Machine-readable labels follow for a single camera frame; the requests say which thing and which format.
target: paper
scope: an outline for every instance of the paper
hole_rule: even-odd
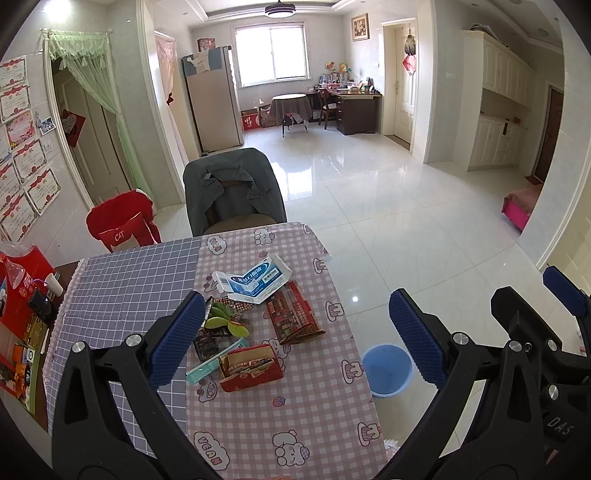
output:
[[[8,240],[17,243],[27,234],[36,218],[27,196],[21,192],[2,214],[0,228]]]
[[[37,177],[30,178],[26,188],[27,195],[39,215],[53,202],[60,190],[61,187],[50,168]]]
[[[31,108],[29,86],[21,85],[0,93],[0,121],[2,123]]]
[[[35,125],[31,111],[21,113],[18,117],[10,120],[6,124],[8,142],[10,149],[14,150],[23,142],[35,136]]]
[[[257,305],[282,287],[290,276],[291,270],[276,254],[267,256],[244,275],[228,274],[217,270],[213,272],[219,293],[225,293],[231,300]]]
[[[26,79],[26,57],[17,57],[0,64],[0,90],[17,85]]]
[[[6,126],[0,125],[0,161],[10,156],[10,145],[6,136]]]
[[[3,211],[21,189],[14,165],[10,160],[0,163],[0,211]]]
[[[20,150],[13,152],[12,160],[14,166],[17,168],[21,182],[24,182],[27,177],[37,173],[47,163],[39,139],[25,144]]]

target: chair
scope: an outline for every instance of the chair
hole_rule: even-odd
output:
[[[318,90],[318,97],[320,98],[320,104],[322,105],[318,124],[320,125],[322,123],[322,116],[324,115],[324,129],[326,130],[326,126],[328,125],[329,121],[329,115],[333,113],[336,117],[336,103],[329,103],[331,93],[328,90]]]
[[[287,221],[273,167],[255,148],[189,162],[183,181],[193,236]]]
[[[86,226],[90,234],[103,242],[110,252],[144,247],[162,242],[153,221],[154,215],[154,202],[136,189],[94,207],[86,216]]]

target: pink curtain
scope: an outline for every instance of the pink curtain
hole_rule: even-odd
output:
[[[183,164],[189,163],[187,158],[187,152],[183,145],[183,140],[178,132],[177,123],[174,120],[174,115],[170,111],[170,103],[173,98],[171,96],[173,91],[174,83],[174,66],[177,63],[177,46],[174,40],[168,40],[167,38],[156,35],[156,52],[158,54],[158,63],[160,64],[160,78],[162,78],[162,87],[164,88],[164,95],[168,99],[168,114],[170,116],[170,122],[173,125],[174,138],[178,145],[178,150],[181,154]]]

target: paper cup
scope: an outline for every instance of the paper cup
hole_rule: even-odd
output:
[[[63,287],[57,281],[53,273],[50,273],[47,276],[45,283],[47,283],[47,288],[49,288],[49,291],[55,294],[56,297],[61,297],[61,294],[64,293]]]

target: blue trash can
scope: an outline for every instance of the blue trash can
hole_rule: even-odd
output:
[[[361,363],[374,397],[398,395],[413,378],[410,355],[391,343],[374,345],[361,356]]]

